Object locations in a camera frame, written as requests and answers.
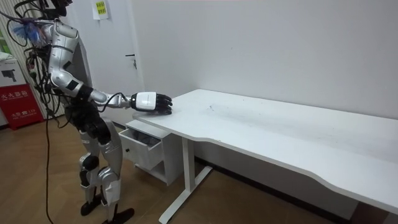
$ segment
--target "white drawer unit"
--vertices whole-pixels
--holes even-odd
[[[119,133],[123,158],[170,185],[183,173],[181,137],[134,120]]]
[[[126,129],[119,133],[124,157],[151,170],[163,161],[162,141],[134,129]]]

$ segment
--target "door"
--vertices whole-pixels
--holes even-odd
[[[134,67],[135,57],[126,57],[136,53],[129,8],[125,0],[108,1],[107,7],[109,19],[97,21],[93,19],[91,1],[74,1],[67,7],[65,22],[80,32],[93,87],[107,93],[132,95],[144,87]],[[107,108],[102,115],[124,125],[132,120],[132,112]]]

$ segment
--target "robot leg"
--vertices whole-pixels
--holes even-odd
[[[101,195],[96,194],[99,184],[98,172],[100,160],[100,147],[96,139],[91,138],[88,133],[79,131],[81,141],[87,150],[87,154],[80,158],[80,180],[81,187],[85,191],[86,203],[81,207],[80,214],[85,216],[90,214],[94,208],[101,203]]]
[[[99,171],[101,182],[102,204],[107,208],[107,224],[122,224],[134,215],[134,209],[129,208],[118,213],[118,202],[121,191],[121,168],[123,152],[121,140],[112,121],[98,118],[92,126],[87,127],[91,135],[98,137],[98,145],[108,166]]]

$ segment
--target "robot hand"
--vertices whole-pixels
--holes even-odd
[[[131,96],[131,107],[136,111],[159,112],[171,114],[173,106],[172,99],[163,94],[155,92],[141,92]]]

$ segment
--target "desk top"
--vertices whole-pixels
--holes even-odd
[[[305,174],[398,214],[398,121],[208,90],[173,99],[173,114],[134,118]]]

